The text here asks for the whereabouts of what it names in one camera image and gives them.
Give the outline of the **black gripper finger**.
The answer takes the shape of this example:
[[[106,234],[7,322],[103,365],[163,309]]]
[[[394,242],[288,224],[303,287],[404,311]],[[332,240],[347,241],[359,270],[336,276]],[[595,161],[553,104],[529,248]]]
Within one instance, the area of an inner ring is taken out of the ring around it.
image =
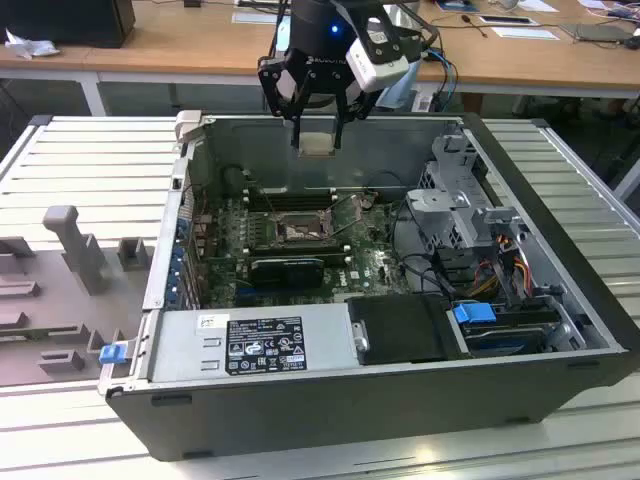
[[[294,149],[299,148],[301,116],[312,94],[312,71],[307,60],[307,54],[289,49],[282,59],[261,57],[258,62],[258,78],[272,115],[293,124],[291,146]],[[289,98],[278,87],[285,74],[293,81]]]
[[[374,107],[374,93],[361,92],[353,103],[347,103],[345,92],[338,93],[335,97],[337,113],[334,120],[334,148],[340,149],[344,125],[355,120],[364,120]]]

